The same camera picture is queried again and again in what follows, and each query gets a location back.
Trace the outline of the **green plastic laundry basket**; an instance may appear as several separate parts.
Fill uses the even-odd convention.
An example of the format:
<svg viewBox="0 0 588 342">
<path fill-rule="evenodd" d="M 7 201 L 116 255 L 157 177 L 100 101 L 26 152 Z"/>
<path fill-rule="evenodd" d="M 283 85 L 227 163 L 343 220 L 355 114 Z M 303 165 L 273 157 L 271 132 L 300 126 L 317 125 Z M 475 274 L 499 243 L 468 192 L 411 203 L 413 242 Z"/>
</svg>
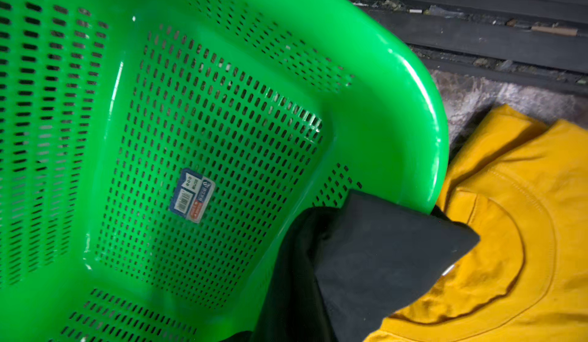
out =
<svg viewBox="0 0 588 342">
<path fill-rule="evenodd" d="M 427 68 L 348 0 L 1 0 L 1 339 L 249 330 L 303 210 L 428 212 L 448 156 Z"/>
</svg>

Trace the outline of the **yellow t-shirt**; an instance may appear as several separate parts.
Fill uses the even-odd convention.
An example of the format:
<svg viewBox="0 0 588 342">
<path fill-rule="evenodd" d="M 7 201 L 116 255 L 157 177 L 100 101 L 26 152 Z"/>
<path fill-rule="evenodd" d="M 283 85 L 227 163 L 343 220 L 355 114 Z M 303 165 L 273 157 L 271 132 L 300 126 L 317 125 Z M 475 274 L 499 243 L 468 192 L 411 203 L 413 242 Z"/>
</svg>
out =
<svg viewBox="0 0 588 342">
<path fill-rule="evenodd" d="M 437 201 L 479 243 L 371 341 L 585 341 L 587 132 L 491 110 Z"/>
</svg>

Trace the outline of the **black t-shirt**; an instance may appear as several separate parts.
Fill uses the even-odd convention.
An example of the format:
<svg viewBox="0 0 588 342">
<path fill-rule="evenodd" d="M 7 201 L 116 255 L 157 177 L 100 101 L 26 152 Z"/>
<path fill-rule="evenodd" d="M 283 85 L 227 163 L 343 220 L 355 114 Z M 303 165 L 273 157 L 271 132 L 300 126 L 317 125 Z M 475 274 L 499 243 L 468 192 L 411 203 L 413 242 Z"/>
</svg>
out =
<svg viewBox="0 0 588 342">
<path fill-rule="evenodd" d="M 294 220 L 254 329 L 233 340 L 364 340 L 478 242 L 440 211 L 352 190 L 341 208 L 314 207 Z"/>
</svg>

